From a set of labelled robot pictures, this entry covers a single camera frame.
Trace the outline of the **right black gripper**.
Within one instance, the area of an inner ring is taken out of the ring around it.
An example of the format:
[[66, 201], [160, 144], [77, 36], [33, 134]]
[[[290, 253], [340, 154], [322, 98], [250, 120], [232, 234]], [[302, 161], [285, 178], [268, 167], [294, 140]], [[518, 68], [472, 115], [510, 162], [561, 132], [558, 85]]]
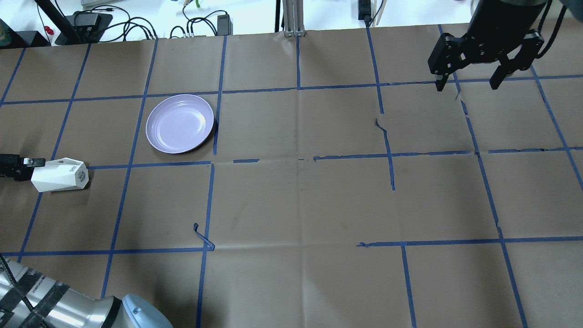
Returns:
[[543, 0], [480, 0], [465, 34], [441, 34], [428, 58], [437, 91], [470, 64], [500, 63], [489, 80], [494, 91], [506, 77], [529, 68], [545, 42], [533, 28], [543, 9]]

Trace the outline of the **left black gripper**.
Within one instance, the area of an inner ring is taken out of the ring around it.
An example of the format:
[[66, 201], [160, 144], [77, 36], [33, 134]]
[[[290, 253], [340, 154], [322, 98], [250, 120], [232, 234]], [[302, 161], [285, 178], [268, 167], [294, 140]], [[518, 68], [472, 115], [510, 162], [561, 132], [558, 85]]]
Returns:
[[21, 158], [16, 154], [0, 154], [0, 176], [13, 178], [14, 181], [30, 181], [33, 168], [45, 165], [45, 158]]

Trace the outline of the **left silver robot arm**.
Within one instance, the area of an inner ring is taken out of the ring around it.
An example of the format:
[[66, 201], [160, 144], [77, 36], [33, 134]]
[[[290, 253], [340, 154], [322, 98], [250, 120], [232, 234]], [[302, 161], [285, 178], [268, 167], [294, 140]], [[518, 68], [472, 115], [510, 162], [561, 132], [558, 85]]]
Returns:
[[[81, 190], [89, 182], [82, 161], [2, 154], [1, 177], [31, 181], [39, 192]], [[1, 257], [3, 328], [170, 328], [154, 305], [133, 293], [94, 299], [64, 282]]]

